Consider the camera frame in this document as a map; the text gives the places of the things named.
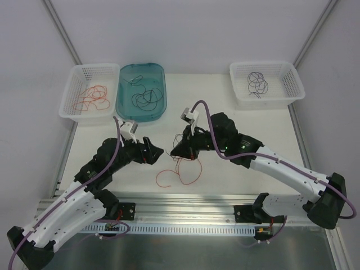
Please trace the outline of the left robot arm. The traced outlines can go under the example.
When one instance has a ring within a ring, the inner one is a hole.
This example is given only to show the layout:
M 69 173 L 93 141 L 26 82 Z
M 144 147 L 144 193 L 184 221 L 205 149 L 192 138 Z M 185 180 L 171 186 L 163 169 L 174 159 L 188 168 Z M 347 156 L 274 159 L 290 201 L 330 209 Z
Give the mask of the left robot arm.
M 135 162 L 152 165 L 164 153 L 148 137 L 118 142 L 108 138 L 82 166 L 68 189 L 30 224 L 7 232 L 15 254 L 28 269 L 43 269 L 62 245 L 98 219 L 116 220 L 120 202 L 105 187 L 113 174 Z

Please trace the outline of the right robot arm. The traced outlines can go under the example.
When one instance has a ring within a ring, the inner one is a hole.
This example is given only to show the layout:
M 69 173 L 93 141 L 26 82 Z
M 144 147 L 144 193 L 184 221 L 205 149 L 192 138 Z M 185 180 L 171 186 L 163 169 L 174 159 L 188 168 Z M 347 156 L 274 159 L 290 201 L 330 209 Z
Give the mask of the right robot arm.
M 197 126 L 197 112 L 185 110 L 181 119 L 187 126 L 171 155 L 195 160 L 201 151 L 219 150 L 222 159 L 262 172 L 298 192 L 297 195 L 260 193 L 248 210 L 240 212 L 241 218 L 261 224 L 271 218 L 307 217 L 322 228 L 335 228 L 346 197 L 342 175 L 312 172 L 284 159 L 261 141 L 239 133 L 233 120 L 222 112 L 210 117 L 211 130 Z

